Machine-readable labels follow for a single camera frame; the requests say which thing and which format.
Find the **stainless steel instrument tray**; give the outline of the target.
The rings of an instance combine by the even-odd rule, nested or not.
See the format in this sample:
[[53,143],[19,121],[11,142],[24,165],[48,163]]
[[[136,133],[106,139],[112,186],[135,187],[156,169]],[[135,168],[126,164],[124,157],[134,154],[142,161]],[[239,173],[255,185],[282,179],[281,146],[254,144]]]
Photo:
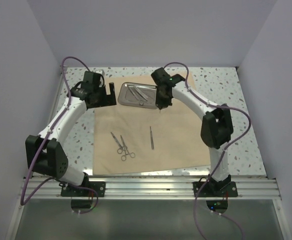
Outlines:
[[118,102],[129,107],[157,109],[156,98],[155,85],[124,82],[119,91]]

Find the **steel forceps with ring handles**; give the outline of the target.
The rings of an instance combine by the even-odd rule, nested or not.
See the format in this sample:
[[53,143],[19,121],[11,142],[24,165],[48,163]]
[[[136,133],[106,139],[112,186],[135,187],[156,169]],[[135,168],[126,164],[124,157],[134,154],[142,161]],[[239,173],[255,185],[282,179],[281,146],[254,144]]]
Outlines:
[[121,148],[119,148],[117,150],[117,153],[121,155],[121,160],[124,162],[127,160],[128,157],[130,157],[132,159],[135,158],[136,154],[134,152],[129,152],[128,147],[127,147],[122,135],[120,136],[120,139],[121,139],[122,145],[121,145]]

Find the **beige surgical wrap cloth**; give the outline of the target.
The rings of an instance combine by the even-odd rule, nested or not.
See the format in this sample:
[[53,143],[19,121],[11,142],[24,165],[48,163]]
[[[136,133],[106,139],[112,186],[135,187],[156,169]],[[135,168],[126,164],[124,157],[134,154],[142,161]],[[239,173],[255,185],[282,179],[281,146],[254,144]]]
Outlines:
[[[119,103],[96,108],[92,172],[117,175],[208,166],[210,153],[201,139],[201,126],[200,118],[176,99],[162,110]],[[111,132],[121,145],[123,137],[135,158],[121,160]]]

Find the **steel scalpel handle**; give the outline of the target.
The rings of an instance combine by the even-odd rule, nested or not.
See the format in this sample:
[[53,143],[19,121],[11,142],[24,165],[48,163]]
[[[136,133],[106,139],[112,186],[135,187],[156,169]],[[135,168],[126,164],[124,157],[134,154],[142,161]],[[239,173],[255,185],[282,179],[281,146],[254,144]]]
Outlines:
[[153,138],[153,131],[152,131],[152,127],[149,127],[149,132],[150,132],[150,145],[151,145],[151,149],[154,150],[155,149],[155,145],[154,145],[154,138]]

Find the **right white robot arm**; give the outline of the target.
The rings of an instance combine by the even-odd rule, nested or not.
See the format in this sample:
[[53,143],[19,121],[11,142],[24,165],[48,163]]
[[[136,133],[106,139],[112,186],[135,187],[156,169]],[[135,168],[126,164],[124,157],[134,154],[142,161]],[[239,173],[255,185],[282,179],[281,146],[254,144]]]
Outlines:
[[225,147],[234,129],[228,106],[211,103],[188,84],[186,77],[180,74],[171,76],[163,67],[156,69],[151,78],[156,86],[155,104],[158,109],[172,106],[172,99],[177,99],[200,118],[200,137],[210,154],[210,173],[202,188],[213,196],[221,196],[231,183]]

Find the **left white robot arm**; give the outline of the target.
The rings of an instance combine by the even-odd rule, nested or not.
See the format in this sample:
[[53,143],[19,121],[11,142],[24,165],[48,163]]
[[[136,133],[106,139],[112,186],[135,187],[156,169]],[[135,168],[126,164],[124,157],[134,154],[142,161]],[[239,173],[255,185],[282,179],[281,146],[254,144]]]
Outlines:
[[85,173],[69,165],[63,145],[76,122],[88,109],[117,104],[114,83],[109,83],[109,90],[107,93],[103,70],[85,71],[83,79],[69,90],[61,109],[47,127],[38,135],[26,138],[29,170],[71,184],[78,196],[87,195],[90,184],[85,180]]

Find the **small steel scissors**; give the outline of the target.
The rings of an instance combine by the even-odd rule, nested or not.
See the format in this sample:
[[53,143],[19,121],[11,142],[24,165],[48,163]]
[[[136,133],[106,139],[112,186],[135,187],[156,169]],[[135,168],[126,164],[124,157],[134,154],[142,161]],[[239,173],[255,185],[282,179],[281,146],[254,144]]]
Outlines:
[[118,145],[117,153],[121,154],[123,152],[123,147],[120,144],[119,140],[116,138],[116,136],[113,134],[113,132],[110,132],[112,138],[114,139],[115,143]]

